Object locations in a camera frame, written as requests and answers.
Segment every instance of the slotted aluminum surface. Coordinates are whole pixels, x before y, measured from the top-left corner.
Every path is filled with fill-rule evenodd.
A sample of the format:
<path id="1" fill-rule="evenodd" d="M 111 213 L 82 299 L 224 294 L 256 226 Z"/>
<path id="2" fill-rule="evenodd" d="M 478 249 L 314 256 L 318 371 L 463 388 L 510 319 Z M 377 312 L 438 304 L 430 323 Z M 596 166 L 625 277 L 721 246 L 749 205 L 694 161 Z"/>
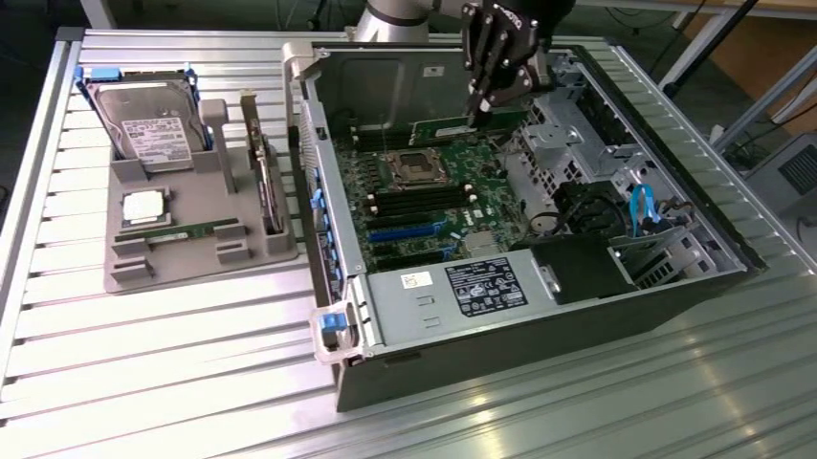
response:
<path id="1" fill-rule="evenodd" d="M 238 96 L 251 88 L 285 153 L 279 49 L 295 38 L 343 36 L 88 31 L 82 43 L 58 43 L 52 68 L 191 62 L 203 98 L 230 104 L 230 141 L 242 142 Z M 766 273 L 652 333 L 337 414 L 330 368 L 311 358 L 305 256 L 104 294 L 108 139 L 71 72 L 52 71 L 0 241 L 0 455 L 817 457 L 813 262 L 622 50 L 594 38 L 560 42 L 588 47 L 769 260 Z"/>

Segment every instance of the blue latch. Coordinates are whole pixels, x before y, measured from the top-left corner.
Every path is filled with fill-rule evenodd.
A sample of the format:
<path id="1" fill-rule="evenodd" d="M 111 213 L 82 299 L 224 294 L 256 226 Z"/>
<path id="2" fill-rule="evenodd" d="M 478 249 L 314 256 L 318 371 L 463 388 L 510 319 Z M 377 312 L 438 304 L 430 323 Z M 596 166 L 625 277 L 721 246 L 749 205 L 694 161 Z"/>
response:
<path id="1" fill-rule="evenodd" d="M 323 333 L 342 332 L 349 328 L 349 323 L 346 322 L 346 314 L 325 314 L 318 318 L 318 325 L 321 326 L 321 331 Z"/>
<path id="2" fill-rule="evenodd" d="M 91 81 L 119 81 L 122 78 L 122 72 L 116 67 L 100 67 L 91 69 Z"/>
<path id="3" fill-rule="evenodd" d="M 315 189 L 315 193 L 311 195 L 311 199 L 309 200 L 311 203 L 311 208 L 318 208 L 318 203 L 323 197 L 323 188 Z"/>

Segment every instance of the gray plastic holder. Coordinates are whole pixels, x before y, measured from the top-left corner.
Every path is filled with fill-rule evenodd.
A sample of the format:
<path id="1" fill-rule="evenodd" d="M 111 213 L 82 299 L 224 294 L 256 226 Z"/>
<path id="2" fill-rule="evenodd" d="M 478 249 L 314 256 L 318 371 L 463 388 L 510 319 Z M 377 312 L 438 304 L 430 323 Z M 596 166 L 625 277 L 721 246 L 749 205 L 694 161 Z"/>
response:
<path id="1" fill-rule="evenodd" d="M 139 161 L 111 156 L 104 253 L 104 289 L 110 293 L 252 268 L 299 255 L 275 152 L 268 167 L 283 232 L 267 234 L 252 170 L 258 164 L 250 163 L 244 147 L 226 146 L 223 100 L 202 100 L 199 113 L 215 145 L 214 151 L 192 153 L 191 168 L 148 173 Z M 123 197 L 148 189 L 162 190 L 170 224 L 123 228 Z M 228 219 L 238 223 L 215 227 L 212 236 L 166 238 L 154 243 L 140 237 L 116 242 L 118 235 L 136 231 L 160 230 L 171 235 L 164 229 Z"/>
<path id="2" fill-rule="evenodd" d="M 116 282 L 144 279 L 152 275 L 151 264 L 144 256 L 120 259 L 111 270 L 111 277 Z"/>
<path id="3" fill-rule="evenodd" d="M 239 239 L 235 241 L 219 242 L 216 244 L 216 257 L 222 265 L 250 260 L 252 258 L 252 253 L 247 247 L 247 240 Z"/>

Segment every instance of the white label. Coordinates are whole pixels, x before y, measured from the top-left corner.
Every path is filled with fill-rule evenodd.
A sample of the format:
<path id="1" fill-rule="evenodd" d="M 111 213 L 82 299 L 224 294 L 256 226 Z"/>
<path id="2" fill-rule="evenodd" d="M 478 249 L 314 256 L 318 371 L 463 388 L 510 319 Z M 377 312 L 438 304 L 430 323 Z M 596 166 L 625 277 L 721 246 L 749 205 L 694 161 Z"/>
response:
<path id="1" fill-rule="evenodd" d="M 446 74 L 446 67 L 443 67 L 442 65 L 423 67 L 423 78 L 441 77 L 445 74 Z"/>
<path id="2" fill-rule="evenodd" d="M 188 138 L 179 118 L 123 121 L 132 150 L 146 164 L 190 159 Z"/>
<path id="3" fill-rule="evenodd" d="M 469 132 L 475 131 L 477 128 L 469 126 L 445 127 L 443 129 L 437 130 L 434 137 L 458 136 L 459 134 L 467 134 Z"/>
<path id="4" fill-rule="evenodd" d="M 425 287 L 426 285 L 431 285 L 434 283 L 431 281 L 431 273 L 429 271 L 405 274 L 399 277 L 399 280 L 403 281 L 403 289 L 417 289 L 418 287 Z"/>

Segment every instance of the hard drive label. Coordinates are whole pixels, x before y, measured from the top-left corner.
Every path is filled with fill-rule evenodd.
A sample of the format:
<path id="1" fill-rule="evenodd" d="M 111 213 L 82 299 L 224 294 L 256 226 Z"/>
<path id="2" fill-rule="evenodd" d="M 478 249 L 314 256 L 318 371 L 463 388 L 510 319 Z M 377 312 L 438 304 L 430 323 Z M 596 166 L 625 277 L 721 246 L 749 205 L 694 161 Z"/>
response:
<path id="1" fill-rule="evenodd" d="M 525 306 L 527 298 L 507 258 L 478 261 L 446 268 L 459 312 L 481 316 Z"/>
<path id="2" fill-rule="evenodd" d="M 132 150 L 144 164 L 190 159 L 188 138 L 179 118 L 123 120 Z"/>

